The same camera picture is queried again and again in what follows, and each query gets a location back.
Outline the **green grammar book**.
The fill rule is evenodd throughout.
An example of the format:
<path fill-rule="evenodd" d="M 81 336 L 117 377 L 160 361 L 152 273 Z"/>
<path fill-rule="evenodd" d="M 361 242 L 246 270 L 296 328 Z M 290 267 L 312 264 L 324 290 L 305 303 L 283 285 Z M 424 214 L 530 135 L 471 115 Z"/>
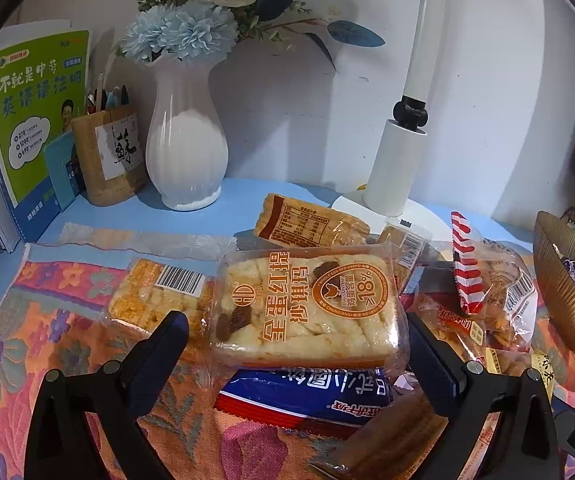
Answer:
<path fill-rule="evenodd" d="M 45 150 L 85 111 L 89 44 L 67 20 L 0 30 L 0 191 L 26 242 L 60 212 Z"/>

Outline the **light blue card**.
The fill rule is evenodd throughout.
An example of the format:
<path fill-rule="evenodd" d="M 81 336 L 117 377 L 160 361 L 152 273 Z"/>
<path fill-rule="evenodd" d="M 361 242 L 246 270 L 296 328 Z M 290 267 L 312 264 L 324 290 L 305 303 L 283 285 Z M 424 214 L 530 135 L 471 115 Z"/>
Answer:
<path fill-rule="evenodd" d="M 86 190 L 76 153 L 74 133 L 71 131 L 63 133 L 56 140 L 46 144 L 44 156 L 56 200 L 60 209 L 64 211 Z"/>

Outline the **small square cracker packet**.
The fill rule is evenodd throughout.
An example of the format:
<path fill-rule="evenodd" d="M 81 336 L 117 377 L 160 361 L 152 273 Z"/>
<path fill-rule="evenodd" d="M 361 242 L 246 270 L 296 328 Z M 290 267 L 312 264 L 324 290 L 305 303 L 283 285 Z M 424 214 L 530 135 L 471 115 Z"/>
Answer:
<path fill-rule="evenodd" d="M 397 290 L 402 294 L 424 252 L 427 239 L 404 226 L 385 226 L 380 234 L 379 243 L 391 244 L 393 248 L 391 268 Z"/>

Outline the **blue white artificial flowers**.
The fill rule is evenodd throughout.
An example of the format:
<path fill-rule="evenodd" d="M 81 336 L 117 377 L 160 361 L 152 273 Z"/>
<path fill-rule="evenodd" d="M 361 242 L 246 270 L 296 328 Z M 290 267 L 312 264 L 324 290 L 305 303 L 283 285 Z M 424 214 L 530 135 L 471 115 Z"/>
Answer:
<path fill-rule="evenodd" d="M 332 40 L 373 49 L 385 40 L 365 26 L 346 20 L 325 20 L 301 0 L 136 0 L 138 13 L 127 26 L 115 52 L 142 65 L 160 58 L 180 62 L 224 60 L 245 40 L 291 47 L 306 37 L 329 60 Z"/>

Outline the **red striped bread bag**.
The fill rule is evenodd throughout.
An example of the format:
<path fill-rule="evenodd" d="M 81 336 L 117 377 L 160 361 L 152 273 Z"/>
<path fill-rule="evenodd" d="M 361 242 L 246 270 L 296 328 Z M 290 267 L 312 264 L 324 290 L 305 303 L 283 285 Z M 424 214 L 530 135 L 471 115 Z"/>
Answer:
<path fill-rule="evenodd" d="M 481 236 L 461 212 L 452 211 L 450 221 L 461 311 L 485 326 L 494 347 L 527 351 L 536 326 L 538 292 L 523 259 Z"/>

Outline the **brown label cake pack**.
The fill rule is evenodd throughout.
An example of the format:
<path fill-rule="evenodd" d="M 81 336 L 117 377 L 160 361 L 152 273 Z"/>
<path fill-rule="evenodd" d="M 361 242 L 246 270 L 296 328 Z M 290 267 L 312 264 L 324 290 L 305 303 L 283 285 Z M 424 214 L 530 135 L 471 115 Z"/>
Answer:
<path fill-rule="evenodd" d="M 350 246 L 365 244 L 370 226 L 345 212 L 270 193 L 254 234 L 282 247 Z"/>

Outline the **floral woven table mat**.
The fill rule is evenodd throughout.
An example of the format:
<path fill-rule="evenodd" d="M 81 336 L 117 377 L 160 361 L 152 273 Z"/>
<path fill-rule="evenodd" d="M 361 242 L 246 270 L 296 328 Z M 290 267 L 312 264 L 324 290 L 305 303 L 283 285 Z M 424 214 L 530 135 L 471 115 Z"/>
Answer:
<path fill-rule="evenodd" d="M 24 259 L 0 304 L 0 479 L 22 477 L 30 419 L 48 370 L 85 375 L 123 359 L 145 334 L 105 316 L 135 257 L 110 266 Z M 311 479 L 346 439 L 283 429 L 214 408 L 234 375 L 204 335 L 189 341 L 141 425 L 179 479 Z"/>

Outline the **sachima cake pack barcode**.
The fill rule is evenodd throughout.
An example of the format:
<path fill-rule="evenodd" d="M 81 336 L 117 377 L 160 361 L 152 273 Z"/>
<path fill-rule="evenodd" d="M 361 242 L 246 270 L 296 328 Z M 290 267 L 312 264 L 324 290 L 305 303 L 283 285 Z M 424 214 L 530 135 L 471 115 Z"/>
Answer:
<path fill-rule="evenodd" d="M 112 322 L 153 333 L 172 311 L 183 313 L 190 338 L 203 335 L 206 312 L 212 303 L 215 279 L 204 273 L 150 259 L 132 261 L 109 304 Z"/>

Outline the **small red striped cake packet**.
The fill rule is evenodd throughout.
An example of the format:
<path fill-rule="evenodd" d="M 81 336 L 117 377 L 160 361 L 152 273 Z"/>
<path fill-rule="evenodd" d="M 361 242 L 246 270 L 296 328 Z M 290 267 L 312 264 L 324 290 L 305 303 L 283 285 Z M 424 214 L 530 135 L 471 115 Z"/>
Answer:
<path fill-rule="evenodd" d="M 410 311 L 415 313 L 432 334 L 449 344 L 463 362 L 477 361 L 486 366 L 484 327 L 455 313 L 425 294 L 415 296 Z"/>

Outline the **white ceramic vase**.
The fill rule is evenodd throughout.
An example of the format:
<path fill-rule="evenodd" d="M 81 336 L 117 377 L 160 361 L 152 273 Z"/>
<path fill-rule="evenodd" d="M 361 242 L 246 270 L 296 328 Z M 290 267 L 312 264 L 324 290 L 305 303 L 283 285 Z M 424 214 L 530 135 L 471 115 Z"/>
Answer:
<path fill-rule="evenodd" d="M 156 98 L 146 139 L 146 171 L 171 210 L 202 209 L 222 194 L 229 150 L 210 95 L 215 65 L 170 56 L 151 64 Z"/>

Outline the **egg cake pack with raisins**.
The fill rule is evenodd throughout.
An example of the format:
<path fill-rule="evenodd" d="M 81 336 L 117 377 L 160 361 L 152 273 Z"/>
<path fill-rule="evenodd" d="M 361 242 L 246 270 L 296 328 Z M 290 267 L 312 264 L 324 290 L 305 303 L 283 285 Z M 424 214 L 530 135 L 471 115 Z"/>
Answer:
<path fill-rule="evenodd" d="M 237 368 L 401 373 L 409 330 L 392 244 L 231 252 L 207 320 L 213 358 Z"/>

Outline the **wooden pen holder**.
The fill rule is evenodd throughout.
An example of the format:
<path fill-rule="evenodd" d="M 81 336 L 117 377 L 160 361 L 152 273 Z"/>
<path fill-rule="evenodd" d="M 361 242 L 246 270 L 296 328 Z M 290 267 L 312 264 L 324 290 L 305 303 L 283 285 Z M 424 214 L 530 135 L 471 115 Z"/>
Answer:
<path fill-rule="evenodd" d="M 92 205 L 116 205 L 146 183 L 135 107 L 122 105 L 72 121 L 75 148 Z"/>

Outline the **blue red cracker bag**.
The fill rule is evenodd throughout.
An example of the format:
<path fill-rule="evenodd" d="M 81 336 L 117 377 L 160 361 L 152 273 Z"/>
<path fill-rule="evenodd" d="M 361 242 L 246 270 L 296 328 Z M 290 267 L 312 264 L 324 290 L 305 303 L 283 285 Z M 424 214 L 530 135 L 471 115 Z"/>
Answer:
<path fill-rule="evenodd" d="M 218 392 L 216 410 L 283 429 L 345 438 L 394 400 L 383 370 L 239 370 Z"/>

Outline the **amber ribbed glass bowl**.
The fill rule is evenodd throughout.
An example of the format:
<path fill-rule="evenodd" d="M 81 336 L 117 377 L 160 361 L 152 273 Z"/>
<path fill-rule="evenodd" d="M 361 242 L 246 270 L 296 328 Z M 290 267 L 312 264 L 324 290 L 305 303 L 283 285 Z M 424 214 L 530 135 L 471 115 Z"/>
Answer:
<path fill-rule="evenodd" d="M 575 283 L 561 259 L 575 261 L 575 231 L 546 211 L 537 213 L 533 252 L 537 282 L 550 320 L 575 353 Z"/>

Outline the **white desk lamp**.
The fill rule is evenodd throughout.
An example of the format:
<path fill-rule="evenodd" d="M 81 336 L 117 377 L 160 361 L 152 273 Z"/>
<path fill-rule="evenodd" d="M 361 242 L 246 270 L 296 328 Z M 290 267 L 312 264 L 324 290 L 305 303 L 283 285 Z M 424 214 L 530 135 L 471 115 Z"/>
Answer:
<path fill-rule="evenodd" d="M 417 27 L 402 96 L 385 122 L 367 187 L 339 196 L 332 208 L 365 221 L 373 234 L 387 226 L 406 228 L 425 240 L 449 240 L 446 222 L 410 200 L 429 136 L 426 104 L 444 28 L 446 0 L 420 0 Z"/>

